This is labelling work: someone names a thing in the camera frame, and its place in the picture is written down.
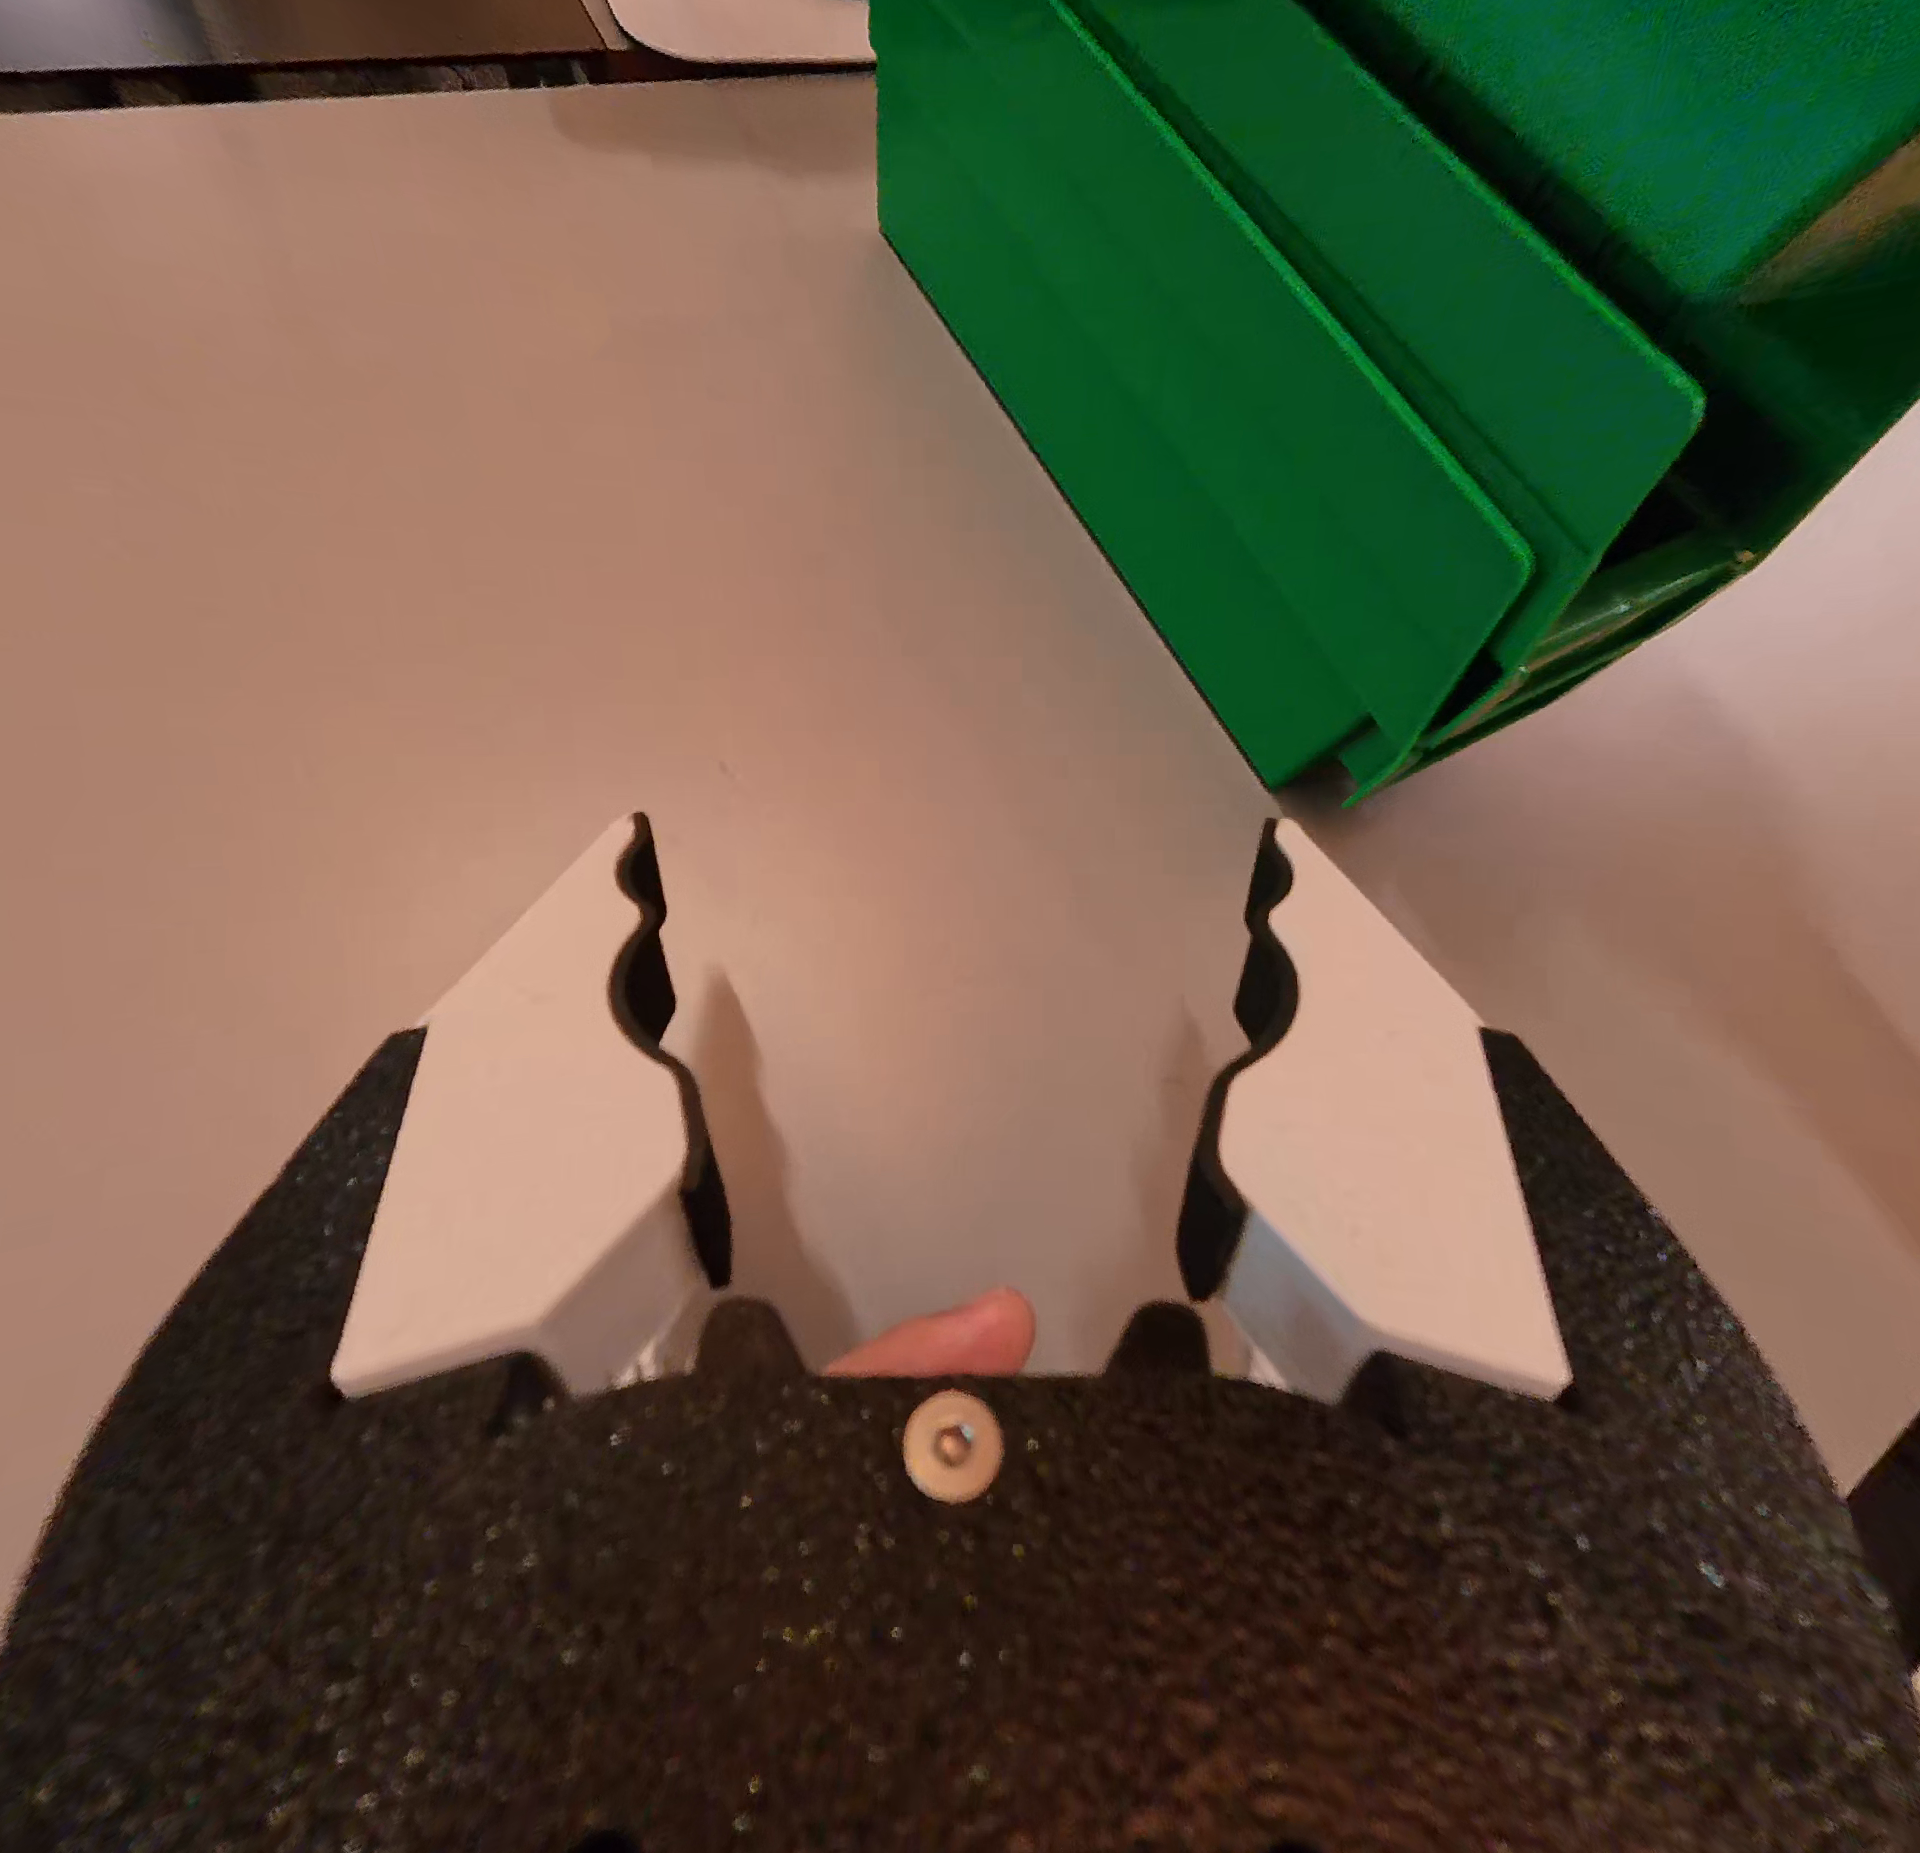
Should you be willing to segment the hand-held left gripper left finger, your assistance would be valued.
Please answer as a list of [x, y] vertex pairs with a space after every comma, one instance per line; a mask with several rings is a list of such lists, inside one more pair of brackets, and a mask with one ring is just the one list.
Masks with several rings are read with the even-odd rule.
[[689, 1373], [733, 1215], [676, 1016], [658, 841], [609, 826], [424, 1019], [330, 1384], [530, 1356], [572, 1394]]

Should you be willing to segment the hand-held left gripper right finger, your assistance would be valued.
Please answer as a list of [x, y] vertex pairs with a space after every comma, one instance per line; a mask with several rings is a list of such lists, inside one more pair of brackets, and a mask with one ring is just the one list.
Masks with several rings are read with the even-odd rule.
[[1233, 1016], [1176, 1226], [1240, 1374], [1339, 1404], [1391, 1356], [1535, 1404], [1572, 1385], [1475, 1009], [1292, 818], [1260, 831]]

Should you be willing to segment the green plastic bin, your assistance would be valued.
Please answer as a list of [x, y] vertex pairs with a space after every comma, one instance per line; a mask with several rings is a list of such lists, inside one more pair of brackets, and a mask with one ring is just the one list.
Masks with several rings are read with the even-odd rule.
[[1429, 745], [1539, 711], [1684, 619], [1882, 437], [1832, 449], [1724, 392], [1299, 2], [1064, 2], [1356, 333], [1384, 338], [1378, 367], [1401, 368], [1428, 425], [1468, 422], [1459, 449], [1514, 524], [1559, 529]]
[[1916, 402], [1918, 0], [1296, 0], [1720, 389]]
[[870, 0], [878, 223], [1257, 776], [1416, 763], [1534, 555], [1064, 0]]
[[1418, 771], [1692, 378], [1303, 0], [871, 0], [893, 255], [1262, 784]]

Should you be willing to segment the person's left hand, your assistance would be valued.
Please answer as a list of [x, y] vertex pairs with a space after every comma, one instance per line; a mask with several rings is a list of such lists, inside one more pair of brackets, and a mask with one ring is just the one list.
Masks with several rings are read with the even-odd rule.
[[910, 1382], [1019, 1377], [1036, 1338], [1030, 1302], [999, 1286], [959, 1306], [910, 1318], [830, 1362], [824, 1374]]

